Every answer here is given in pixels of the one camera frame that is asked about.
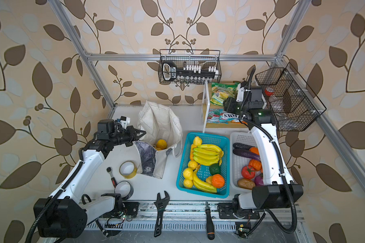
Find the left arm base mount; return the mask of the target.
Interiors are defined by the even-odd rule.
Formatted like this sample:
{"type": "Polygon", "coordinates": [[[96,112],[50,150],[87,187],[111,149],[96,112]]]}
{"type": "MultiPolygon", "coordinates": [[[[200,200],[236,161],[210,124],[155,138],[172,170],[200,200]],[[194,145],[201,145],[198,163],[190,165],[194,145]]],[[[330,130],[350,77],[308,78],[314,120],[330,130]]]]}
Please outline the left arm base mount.
{"type": "Polygon", "coordinates": [[[113,209],[96,220],[97,227],[106,238],[116,236],[123,230],[124,223],[131,222],[138,214],[138,202],[124,202],[121,209],[113,209]]]}

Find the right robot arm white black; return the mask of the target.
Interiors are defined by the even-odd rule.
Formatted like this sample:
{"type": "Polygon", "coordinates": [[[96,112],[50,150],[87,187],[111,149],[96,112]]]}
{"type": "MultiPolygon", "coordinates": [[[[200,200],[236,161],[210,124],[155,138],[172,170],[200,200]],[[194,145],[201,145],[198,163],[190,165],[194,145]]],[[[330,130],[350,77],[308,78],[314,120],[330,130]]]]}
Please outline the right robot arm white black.
{"type": "Polygon", "coordinates": [[[240,83],[236,98],[224,101],[224,110],[237,115],[239,122],[249,128],[260,153],[263,166],[263,185],[255,186],[251,192],[237,194],[232,200],[233,214],[243,218],[250,212],[262,212],[259,222],[269,214],[276,225],[287,234],[297,229],[297,210],[295,202],[303,195],[300,184],[296,184],[290,175],[279,148],[277,127],[272,109],[264,108],[263,89],[253,86],[255,73],[252,68],[248,79],[240,83]],[[292,221],[285,227],[277,219],[272,209],[289,208],[292,221]]]}

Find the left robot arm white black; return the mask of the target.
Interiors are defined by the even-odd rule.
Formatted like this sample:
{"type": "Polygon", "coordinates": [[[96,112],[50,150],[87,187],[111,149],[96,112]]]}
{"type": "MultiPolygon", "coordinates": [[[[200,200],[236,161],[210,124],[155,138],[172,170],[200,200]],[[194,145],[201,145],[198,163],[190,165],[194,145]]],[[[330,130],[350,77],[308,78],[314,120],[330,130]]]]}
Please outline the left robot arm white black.
{"type": "Polygon", "coordinates": [[[100,199],[87,204],[81,202],[82,196],[93,174],[115,146],[132,146],[145,134],[131,126],[129,118],[124,116],[100,120],[93,139],[79,150],[80,159],[73,170],[48,198],[35,203],[35,221],[25,241],[30,243],[36,231],[43,238],[74,239],[103,214],[124,211],[119,193],[104,193],[100,199]]]}

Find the white canvas tote bag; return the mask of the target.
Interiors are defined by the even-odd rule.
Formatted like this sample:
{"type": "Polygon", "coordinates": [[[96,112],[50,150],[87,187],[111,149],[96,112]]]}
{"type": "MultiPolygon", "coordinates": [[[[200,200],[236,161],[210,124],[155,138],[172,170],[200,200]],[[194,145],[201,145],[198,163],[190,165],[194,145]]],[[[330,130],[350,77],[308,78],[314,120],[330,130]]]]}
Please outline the white canvas tote bag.
{"type": "Polygon", "coordinates": [[[170,107],[148,101],[138,114],[137,127],[146,132],[134,142],[140,155],[139,172],[162,179],[168,156],[182,152],[180,119],[170,107]]]}

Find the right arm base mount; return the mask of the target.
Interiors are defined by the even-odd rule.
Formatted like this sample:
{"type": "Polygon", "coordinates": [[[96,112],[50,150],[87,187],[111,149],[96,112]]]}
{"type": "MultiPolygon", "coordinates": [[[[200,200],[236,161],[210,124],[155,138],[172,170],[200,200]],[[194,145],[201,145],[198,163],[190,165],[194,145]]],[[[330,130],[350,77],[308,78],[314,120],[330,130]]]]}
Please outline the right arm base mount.
{"type": "Polygon", "coordinates": [[[239,219],[236,222],[236,235],[239,238],[247,239],[258,228],[262,222],[259,212],[253,209],[240,209],[233,203],[221,202],[217,205],[220,219],[239,219]]]}

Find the green snack bag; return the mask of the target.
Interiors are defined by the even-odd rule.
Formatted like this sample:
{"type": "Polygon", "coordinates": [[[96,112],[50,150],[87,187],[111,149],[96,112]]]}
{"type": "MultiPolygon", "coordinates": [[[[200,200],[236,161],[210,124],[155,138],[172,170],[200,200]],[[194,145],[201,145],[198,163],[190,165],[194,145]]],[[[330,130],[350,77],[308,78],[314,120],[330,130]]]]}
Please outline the green snack bag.
{"type": "Polygon", "coordinates": [[[239,82],[233,84],[212,83],[210,103],[223,106],[227,98],[236,98],[239,82]]]}

